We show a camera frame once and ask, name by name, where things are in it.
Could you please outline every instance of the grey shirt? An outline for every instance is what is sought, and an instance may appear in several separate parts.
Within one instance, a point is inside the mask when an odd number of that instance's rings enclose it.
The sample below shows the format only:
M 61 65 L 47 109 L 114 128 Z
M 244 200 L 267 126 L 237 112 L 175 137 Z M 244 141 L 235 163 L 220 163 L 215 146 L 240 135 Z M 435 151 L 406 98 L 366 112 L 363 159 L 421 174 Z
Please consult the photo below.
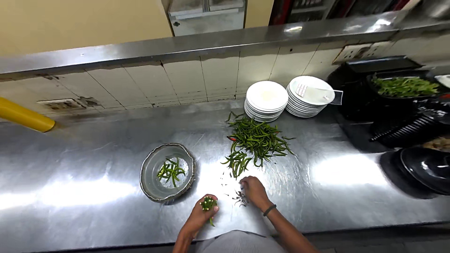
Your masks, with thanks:
M 197 253 L 285 253 L 272 238 L 233 230 L 197 245 Z

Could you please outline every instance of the green leafy vegetable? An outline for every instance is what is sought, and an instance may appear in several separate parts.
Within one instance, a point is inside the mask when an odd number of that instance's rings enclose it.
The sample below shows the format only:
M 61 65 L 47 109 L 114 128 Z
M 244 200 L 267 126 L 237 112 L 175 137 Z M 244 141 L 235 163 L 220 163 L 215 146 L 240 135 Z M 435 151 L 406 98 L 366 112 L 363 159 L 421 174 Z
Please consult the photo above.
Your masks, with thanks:
M 178 179 L 179 174 L 186 175 L 186 171 L 182 168 L 180 168 L 180 159 L 177 157 L 176 162 L 166 158 L 166 162 L 162 165 L 161 169 L 158 171 L 157 177 L 161 181 L 161 179 L 166 178 L 167 181 L 170 181 L 172 179 L 172 184 L 174 187 L 176 187 L 175 180 L 180 181 Z
M 286 151 L 294 154 L 286 140 L 292 140 L 295 138 L 287 138 L 282 136 L 279 138 L 277 135 L 281 132 L 277 127 L 271 127 L 269 124 L 256 123 L 254 119 L 242 117 L 243 114 L 236 115 L 230 112 L 228 121 L 230 121 L 231 115 L 234 115 L 234 122 L 228 123 L 230 127 L 233 127 L 232 135 L 228 136 L 228 139 L 233 141 L 230 149 L 230 155 L 225 157 L 226 162 L 222 164 L 228 164 L 231 168 L 231 177 L 235 179 L 247 170 L 247 165 L 253 159 L 253 164 L 256 167 L 262 167 L 263 161 L 269 161 L 269 158 L 273 156 L 286 156 Z M 248 158 L 247 153 L 253 155 L 253 158 Z
M 380 95 L 397 98 L 434 95 L 438 93 L 436 88 L 439 86 L 419 77 L 374 78 L 373 83 L 379 88 Z
M 211 210 L 214 206 L 217 205 L 217 200 L 213 200 L 211 197 L 205 197 L 205 201 L 200 202 L 200 205 L 202 206 L 202 209 L 204 212 Z M 211 226 L 214 226 L 212 223 L 212 218 L 209 218 L 209 224 Z

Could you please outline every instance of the hand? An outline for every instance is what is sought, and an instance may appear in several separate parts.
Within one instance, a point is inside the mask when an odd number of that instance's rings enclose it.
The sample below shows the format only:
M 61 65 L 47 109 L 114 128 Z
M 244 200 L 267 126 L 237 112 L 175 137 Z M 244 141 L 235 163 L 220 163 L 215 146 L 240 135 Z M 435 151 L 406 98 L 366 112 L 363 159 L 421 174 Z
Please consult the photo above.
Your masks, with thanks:
M 239 181 L 244 186 L 245 196 L 262 212 L 265 212 L 273 203 L 267 197 L 266 189 L 257 177 L 246 176 Z
M 203 211 L 200 202 L 204 201 L 205 197 L 211 197 L 212 199 L 217 200 L 216 196 L 206 194 L 195 203 L 191 215 L 181 229 L 182 232 L 189 234 L 191 237 L 195 237 L 198 231 L 202 228 L 203 224 L 205 224 L 209 218 L 212 218 L 219 211 L 218 206 L 215 206 L 212 210 L 206 212 Z

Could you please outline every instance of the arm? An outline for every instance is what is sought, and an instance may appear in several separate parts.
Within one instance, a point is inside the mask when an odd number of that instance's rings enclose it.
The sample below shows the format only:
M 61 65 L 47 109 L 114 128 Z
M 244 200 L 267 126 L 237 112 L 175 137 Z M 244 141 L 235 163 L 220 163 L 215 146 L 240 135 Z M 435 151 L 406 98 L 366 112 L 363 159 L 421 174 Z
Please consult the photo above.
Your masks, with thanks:
M 265 212 L 273 203 L 267 197 L 266 189 L 254 176 L 243 178 L 240 183 L 244 186 L 246 197 L 262 212 Z M 268 214 L 270 222 L 278 231 L 281 240 L 290 253 L 319 253 L 284 216 L 276 209 Z
M 207 212 L 203 211 L 202 206 L 200 206 L 200 202 L 202 202 L 206 196 L 217 200 L 216 196 L 206 194 L 205 196 L 203 196 L 203 198 L 199 199 L 195 203 L 191 215 L 178 234 L 172 253 L 186 253 L 189 249 L 189 246 L 191 245 L 192 240 L 195 238 L 198 231 L 202 228 L 203 224 L 205 224 L 205 222 L 208 221 L 209 218 L 213 217 L 219 211 L 218 206 L 215 206 L 213 210 L 209 210 Z

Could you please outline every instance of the stainless steel countertop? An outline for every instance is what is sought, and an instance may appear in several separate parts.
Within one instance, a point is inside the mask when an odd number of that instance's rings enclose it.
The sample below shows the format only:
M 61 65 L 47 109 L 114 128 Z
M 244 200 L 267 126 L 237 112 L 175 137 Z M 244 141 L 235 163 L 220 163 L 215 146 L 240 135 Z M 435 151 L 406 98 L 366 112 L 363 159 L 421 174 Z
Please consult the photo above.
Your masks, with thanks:
M 423 31 L 436 32 L 450 28 L 449 21 L 424 18 L 419 14 L 408 15 L 403 20 L 406 14 L 407 11 L 395 11 L 365 17 L 326 19 L 0 57 L 0 77 L 2 80 L 16 79 L 36 74 L 58 74 L 86 68 L 181 59 L 247 48 L 344 40 L 383 41 L 403 30 L 410 36 L 420 36 Z
M 200 197 L 219 198 L 216 227 L 198 239 L 239 229 L 267 235 L 271 228 L 252 206 L 231 198 L 239 190 L 223 156 L 229 154 L 230 110 L 243 101 L 61 118 L 46 134 L 0 124 L 0 245 L 2 252 L 161 244 L 174 242 Z M 344 135 L 327 107 L 300 119 L 284 112 L 272 123 L 297 157 L 273 158 L 253 175 L 269 198 L 302 232 L 362 229 L 450 221 L 450 198 L 416 199 L 401 191 L 380 169 L 380 154 L 363 154 Z M 141 164 L 155 147 L 178 142 L 195 156 L 192 188 L 170 204 L 141 192 Z

